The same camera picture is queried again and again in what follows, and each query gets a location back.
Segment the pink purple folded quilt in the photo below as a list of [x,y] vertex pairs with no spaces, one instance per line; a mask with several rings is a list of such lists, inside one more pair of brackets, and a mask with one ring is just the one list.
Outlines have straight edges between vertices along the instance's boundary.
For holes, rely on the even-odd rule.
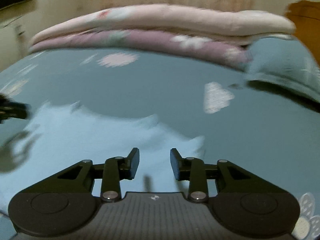
[[37,33],[29,51],[57,48],[132,48],[192,57],[242,69],[246,48],[261,38],[289,40],[295,24],[259,10],[223,12],[183,5],[108,8]]

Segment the wooden headboard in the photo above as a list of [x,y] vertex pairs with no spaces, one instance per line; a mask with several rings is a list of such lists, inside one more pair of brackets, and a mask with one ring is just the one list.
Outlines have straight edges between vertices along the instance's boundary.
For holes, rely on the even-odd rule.
[[295,37],[298,38],[312,53],[319,64],[319,39],[320,39],[320,10],[319,2],[301,0],[288,5],[285,16],[295,26]]

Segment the teal pillow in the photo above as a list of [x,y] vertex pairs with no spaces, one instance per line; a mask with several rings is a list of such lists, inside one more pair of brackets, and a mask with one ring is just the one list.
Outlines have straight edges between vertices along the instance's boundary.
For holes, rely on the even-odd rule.
[[247,81],[278,85],[319,102],[319,65],[297,39],[262,38],[248,48]]

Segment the teal floral bed sheet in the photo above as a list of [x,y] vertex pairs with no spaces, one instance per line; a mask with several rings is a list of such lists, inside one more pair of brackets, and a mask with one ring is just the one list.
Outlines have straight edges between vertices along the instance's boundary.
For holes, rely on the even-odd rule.
[[54,49],[1,72],[1,93],[26,103],[79,103],[114,118],[156,115],[193,139],[199,158],[227,159],[300,202],[298,239],[319,239],[319,103],[204,61],[129,49]]

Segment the light blue cartoon sweatshirt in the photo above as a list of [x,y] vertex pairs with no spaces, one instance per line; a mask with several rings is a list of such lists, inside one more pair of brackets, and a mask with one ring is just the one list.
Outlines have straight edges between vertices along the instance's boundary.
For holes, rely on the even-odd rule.
[[175,192],[178,183],[170,165],[170,150],[200,157],[204,137],[185,137],[161,123],[158,116],[114,118],[94,113],[79,103],[42,105],[29,120],[11,119],[1,125],[1,212],[26,187],[79,161],[102,164],[112,157],[140,151],[134,180],[121,184],[122,192]]

